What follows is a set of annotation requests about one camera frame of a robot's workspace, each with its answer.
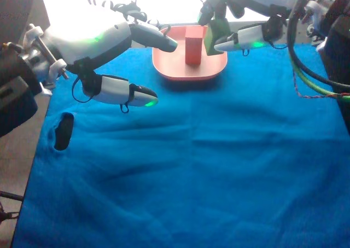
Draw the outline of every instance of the black oval hole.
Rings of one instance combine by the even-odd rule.
[[[62,115],[59,126],[55,129],[56,143],[54,148],[58,151],[64,151],[71,140],[73,131],[74,117],[70,113]]]

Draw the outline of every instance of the blue fabric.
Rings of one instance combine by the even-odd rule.
[[[314,48],[297,52],[325,76]],[[129,114],[78,104],[74,76],[60,79],[13,247],[350,247],[349,135],[336,101],[296,95],[286,50],[230,53],[205,83],[165,81],[150,49],[98,73],[148,86],[160,103]],[[58,152],[65,112],[74,129]]]

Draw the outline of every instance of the green cable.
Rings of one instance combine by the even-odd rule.
[[[328,96],[328,95],[339,95],[337,93],[333,93],[333,92],[330,92],[326,89],[323,89],[321,87],[319,87],[318,85],[314,84],[313,82],[311,82],[305,75],[304,73],[300,70],[300,68],[298,68],[296,66],[296,64],[294,64],[293,60],[290,58],[290,62],[291,62],[291,65],[293,66],[293,70],[296,72],[296,74],[300,77],[300,79],[311,89],[313,89],[314,91],[316,91],[317,93],[320,93],[324,96]],[[344,102],[350,102],[350,96],[341,96],[338,98],[339,100],[341,101],[344,101]]]

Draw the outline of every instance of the gray floor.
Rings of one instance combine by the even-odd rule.
[[[41,127],[49,103],[49,97],[38,95],[37,113],[26,123],[0,138],[0,191],[23,195]],[[0,198],[6,212],[19,211],[21,203]],[[0,248],[10,247],[17,220],[0,225]]]

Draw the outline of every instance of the pink tray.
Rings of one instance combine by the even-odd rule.
[[[227,53],[208,56],[203,43],[201,64],[187,65],[185,63],[185,34],[186,26],[171,27],[167,35],[178,42],[177,49],[172,53],[153,48],[153,65],[158,72],[170,80],[181,81],[206,80],[218,75],[228,63]]]

